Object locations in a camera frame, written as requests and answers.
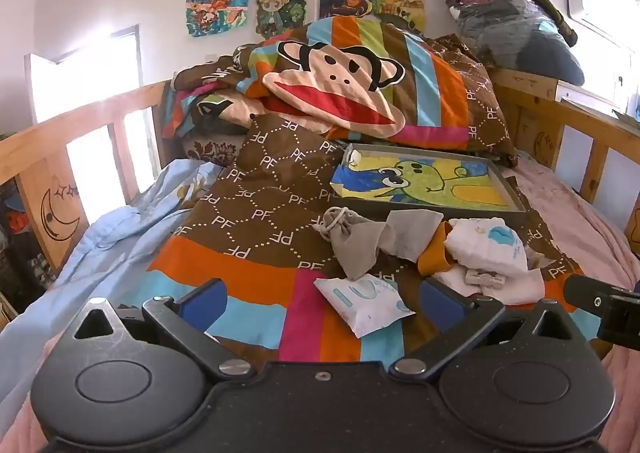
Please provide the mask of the white cloth blue print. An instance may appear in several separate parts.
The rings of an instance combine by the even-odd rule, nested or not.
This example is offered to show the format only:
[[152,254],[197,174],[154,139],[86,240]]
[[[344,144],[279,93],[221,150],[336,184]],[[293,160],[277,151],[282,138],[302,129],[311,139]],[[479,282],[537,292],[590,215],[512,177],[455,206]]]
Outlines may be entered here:
[[528,270],[524,244],[502,218],[457,218],[449,225],[445,247],[460,265],[506,277]]

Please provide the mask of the light grey cloth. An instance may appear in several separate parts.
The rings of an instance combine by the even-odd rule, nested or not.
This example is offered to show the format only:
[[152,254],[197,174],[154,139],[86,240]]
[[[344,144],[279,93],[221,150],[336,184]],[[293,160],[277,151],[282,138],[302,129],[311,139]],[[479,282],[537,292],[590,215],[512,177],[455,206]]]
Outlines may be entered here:
[[417,262],[444,220],[434,210],[393,210],[378,240],[385,254]]

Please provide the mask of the light blue bed sheet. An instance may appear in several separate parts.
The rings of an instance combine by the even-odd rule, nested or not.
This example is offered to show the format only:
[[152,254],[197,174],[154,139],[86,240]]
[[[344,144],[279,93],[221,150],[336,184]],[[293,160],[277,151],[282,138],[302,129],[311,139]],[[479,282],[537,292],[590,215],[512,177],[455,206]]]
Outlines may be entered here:
[[92,297],[123,303],[222,168],[175,160],[134,204],[100,217],[81,236],[53,285],[1,331],[1,430],[26,399],[44,344]]

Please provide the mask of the pink blanket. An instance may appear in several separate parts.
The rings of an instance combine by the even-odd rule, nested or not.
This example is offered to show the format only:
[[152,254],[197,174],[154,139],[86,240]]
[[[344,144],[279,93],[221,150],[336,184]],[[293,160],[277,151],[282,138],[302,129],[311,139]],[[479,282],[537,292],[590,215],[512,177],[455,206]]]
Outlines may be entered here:
[[[621,288],[634,287],[639,280],[639,262],[619,228],[610,224],[548,168],[527,155],[521,155],[518,167],[506,172],[506,176],[515,178],[530,206],[544,219],[554,243],[575,259],[589,277]],[[137,293],[142,277],[132,293],[126,296],[124,303],[127,305],[134,301],[132,296]],[[36,373],[56,337],[58,335],[44,344]],[[47,443],[32,413],[28,392],[9,428],[1,430],[2,451],[38,452]]]

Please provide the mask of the grey drawstring pouch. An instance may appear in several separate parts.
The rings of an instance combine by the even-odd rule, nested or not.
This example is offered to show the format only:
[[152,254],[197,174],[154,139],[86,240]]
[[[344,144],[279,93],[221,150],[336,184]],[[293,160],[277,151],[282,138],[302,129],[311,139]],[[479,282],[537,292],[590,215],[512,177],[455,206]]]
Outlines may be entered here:
[[364,218],[348,207],[330,207],[312,228],[328,241],[347,279],[358,280],[378,261],[378,252],[393,239],[385,222]]

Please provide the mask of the white tissue sheets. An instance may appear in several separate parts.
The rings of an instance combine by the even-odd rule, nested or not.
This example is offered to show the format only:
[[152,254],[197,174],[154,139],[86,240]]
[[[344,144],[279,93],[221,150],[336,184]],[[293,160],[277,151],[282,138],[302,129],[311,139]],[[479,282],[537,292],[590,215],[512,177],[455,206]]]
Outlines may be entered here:
[[517,277],[506,277],[500,285],[497,283],[470,284],[466,282],[468,273],[469,270],[462,265],[454,265],[448,271],[436,272],[433,277],[464,297],[489,296],[498,299],[506,306],[528,305],[544,298],[544,279],[539,269],[527,271]]

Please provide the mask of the brown PF patterned quilt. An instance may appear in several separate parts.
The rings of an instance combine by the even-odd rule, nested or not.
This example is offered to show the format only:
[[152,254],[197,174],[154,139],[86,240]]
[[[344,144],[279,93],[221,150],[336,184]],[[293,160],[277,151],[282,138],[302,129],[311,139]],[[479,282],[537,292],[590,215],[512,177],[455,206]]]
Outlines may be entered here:
[[234,163],[196,202],[125,303],[179,298],[207,281],[224,283],[227,306],[208,334],[255,363],[392,363],[435,336],[421,314],[421,277],[404,259],[380,256],[375,277],[396,287],[408,317],[356,337],[316,288],[342,273],[316,230],[335,198],[343,157],[334,141],[277,115],[255,118]]

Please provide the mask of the wooden bed frame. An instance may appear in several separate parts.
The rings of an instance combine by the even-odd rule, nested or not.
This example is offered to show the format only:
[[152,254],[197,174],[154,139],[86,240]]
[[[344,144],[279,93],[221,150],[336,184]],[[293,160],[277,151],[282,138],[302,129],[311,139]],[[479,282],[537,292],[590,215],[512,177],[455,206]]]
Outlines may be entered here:
[[[570,157],[570,141],[590,138],[576,184],[587,202],[603,206],[614,162],[639,161],[639,130],[615,106],[570,84],[495,69],[490,78],[514,146],[550,169]],[[14,180],[29,229],[54,270],[61,270],[90,222],[131,203],[178,158],[162,135],[168,83],[81,106],[1,142],[1,179]]]

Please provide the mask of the blond character poster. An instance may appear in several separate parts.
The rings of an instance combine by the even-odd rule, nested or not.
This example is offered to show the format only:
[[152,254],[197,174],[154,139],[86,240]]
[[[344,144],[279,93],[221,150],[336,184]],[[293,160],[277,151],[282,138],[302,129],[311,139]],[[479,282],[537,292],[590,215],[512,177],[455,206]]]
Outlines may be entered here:
[[257,0],[256,33],[264,39],[298,28],[306,20],[306,0]]

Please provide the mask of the monkey face striped pillow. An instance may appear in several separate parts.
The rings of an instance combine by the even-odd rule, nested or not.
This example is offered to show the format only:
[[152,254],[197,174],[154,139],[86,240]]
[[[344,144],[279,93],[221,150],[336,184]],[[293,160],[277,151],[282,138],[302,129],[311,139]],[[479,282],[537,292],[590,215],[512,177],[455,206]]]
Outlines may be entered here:
[[518,160],[488,72],[457,36],[334,17],[236,49],[233,63],[242,95],[333,139]]

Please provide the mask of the white tissue pack blue print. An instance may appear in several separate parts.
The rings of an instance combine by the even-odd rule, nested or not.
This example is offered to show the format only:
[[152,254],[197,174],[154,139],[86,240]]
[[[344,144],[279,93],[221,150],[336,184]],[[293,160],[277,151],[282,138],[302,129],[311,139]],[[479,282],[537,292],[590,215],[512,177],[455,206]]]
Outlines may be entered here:
[[400,297],[395,281],[372,274],[357,280],[318,279],[314,281],[314,287],[357,338],[416,314]]

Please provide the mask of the orange fabric roll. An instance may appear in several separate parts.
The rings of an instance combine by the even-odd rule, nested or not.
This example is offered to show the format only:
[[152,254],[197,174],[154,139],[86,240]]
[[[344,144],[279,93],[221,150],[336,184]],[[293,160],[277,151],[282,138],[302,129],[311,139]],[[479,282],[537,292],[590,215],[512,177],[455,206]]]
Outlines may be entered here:
[[454,266],[454,258],[448,253],[445,246],[451,226],[447,221],[436,229],[430,243],[419,256],[416,266],[422,277],[431,277],[435,273],[446,272]]

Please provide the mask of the bagged bedding bundle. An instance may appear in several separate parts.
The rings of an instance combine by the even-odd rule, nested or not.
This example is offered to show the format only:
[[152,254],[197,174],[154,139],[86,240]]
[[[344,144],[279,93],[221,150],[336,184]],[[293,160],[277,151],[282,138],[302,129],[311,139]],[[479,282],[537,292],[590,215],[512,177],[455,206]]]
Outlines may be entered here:
[[446,0],[457,33],[486,66],[562,80],[585,75],[555,22],[532,0]]

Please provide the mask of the grey tray with cartoon liner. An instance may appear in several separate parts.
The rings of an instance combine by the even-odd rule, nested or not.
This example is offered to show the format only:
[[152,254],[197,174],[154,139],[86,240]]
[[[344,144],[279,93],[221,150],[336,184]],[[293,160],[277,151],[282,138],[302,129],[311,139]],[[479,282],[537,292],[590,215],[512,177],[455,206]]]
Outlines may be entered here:
[[352,143],[330,184],[344,205],[372,218],[420,208],[449,218],[525,214],[497,166],[472,155]]

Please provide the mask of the anime poster lower left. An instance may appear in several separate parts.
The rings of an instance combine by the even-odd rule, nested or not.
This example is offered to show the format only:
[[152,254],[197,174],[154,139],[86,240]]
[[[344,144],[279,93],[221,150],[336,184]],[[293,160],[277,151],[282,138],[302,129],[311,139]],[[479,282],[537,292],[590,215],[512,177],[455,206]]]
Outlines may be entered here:
[[250,0],[186,0],[186,30],[192,37],[212,36],[242,28]]

